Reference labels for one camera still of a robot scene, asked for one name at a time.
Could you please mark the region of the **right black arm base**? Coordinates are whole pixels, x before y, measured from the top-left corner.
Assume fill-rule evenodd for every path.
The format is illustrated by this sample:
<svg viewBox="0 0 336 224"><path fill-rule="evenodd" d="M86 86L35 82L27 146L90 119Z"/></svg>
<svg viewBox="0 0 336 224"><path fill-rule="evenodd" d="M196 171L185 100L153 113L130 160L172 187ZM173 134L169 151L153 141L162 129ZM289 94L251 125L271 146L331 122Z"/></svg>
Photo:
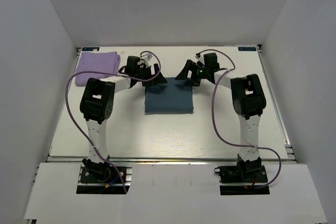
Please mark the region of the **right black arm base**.
<svg viewBox="0 0 336 224"><path fill-rule="evenodd" d="M268 177L261 158L243 161L241 158L234 166L218 166L214 173L219 176L219 189L222 196L269 195L266 185Z"/></svg>

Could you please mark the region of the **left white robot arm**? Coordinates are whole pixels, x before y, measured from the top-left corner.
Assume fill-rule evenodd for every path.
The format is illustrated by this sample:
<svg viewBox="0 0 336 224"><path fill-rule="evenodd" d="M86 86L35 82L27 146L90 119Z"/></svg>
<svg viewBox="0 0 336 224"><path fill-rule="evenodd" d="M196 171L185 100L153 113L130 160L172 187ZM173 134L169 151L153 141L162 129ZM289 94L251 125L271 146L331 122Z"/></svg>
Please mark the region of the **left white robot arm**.
<svg viewBox="0 0 336 224"><path fill-rule="evenodd" d="M144 87L166 84L161 74L161 64L152 69L149 61L155 54L144 51L140 56L129 56L127 64L111 77L89 78L80 102L80 112L88 127L89 154L87 162L99 163L93 176L101 182L110 178L111 168L103 163L109 159L107 150L107 120L112 114L114 95L130 89L138 82Z"/></svg>

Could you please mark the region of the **dark teal t-shirt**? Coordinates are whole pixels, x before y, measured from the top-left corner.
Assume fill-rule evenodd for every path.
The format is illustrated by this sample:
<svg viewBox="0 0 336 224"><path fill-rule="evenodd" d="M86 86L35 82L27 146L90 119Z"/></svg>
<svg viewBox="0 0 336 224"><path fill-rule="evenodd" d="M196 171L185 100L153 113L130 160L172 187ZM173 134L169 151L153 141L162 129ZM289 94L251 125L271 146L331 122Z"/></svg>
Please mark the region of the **dark teal t-shirt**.
<svg viewBox="0 0 336 224"><path fill-rule="evenodd" d="M184 80L166 79L166 84L145 88L145 114L192 114L193 89Z"/></svg>

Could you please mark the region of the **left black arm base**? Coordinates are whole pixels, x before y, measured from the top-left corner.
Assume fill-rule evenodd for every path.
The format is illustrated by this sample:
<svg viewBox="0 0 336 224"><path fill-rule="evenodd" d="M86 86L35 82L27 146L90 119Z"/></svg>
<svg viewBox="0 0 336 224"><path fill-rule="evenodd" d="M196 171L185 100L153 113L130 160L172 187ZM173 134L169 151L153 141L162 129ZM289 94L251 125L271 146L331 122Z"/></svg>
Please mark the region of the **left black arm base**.
<svg viewBox="0 0 336 224"><path fill-rule="evenodd" d="M131 168L95 163L84 158L79 173L78 195L125 195L131 185Z"/></svg>

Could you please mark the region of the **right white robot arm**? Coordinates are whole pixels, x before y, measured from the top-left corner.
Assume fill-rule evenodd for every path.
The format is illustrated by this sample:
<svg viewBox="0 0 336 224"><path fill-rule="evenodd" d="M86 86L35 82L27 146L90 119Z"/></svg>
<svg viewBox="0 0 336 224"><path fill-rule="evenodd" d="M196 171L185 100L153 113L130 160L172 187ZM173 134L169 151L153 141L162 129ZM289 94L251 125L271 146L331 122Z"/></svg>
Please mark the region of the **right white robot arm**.
<svg viewBox="0 0 336 224"><path fill-rule="evenodd" d="M225 53L206 49L196 54L197 61L187 60L176 80L184 80L186 86L198 87L202 80L214 84L211 100L212 124L218 138L225 144L238 147L238 160L244 164L238 166L238 177L247 182L256 175L253 162L260 162L259 122L266 107L266 98L259 76L249 74L244 77L234 75L236 66ZM219 86L231 90L232 104L238 115L240 125L240 143L234 144L224 140L215 122L215 95Z"/></svg>

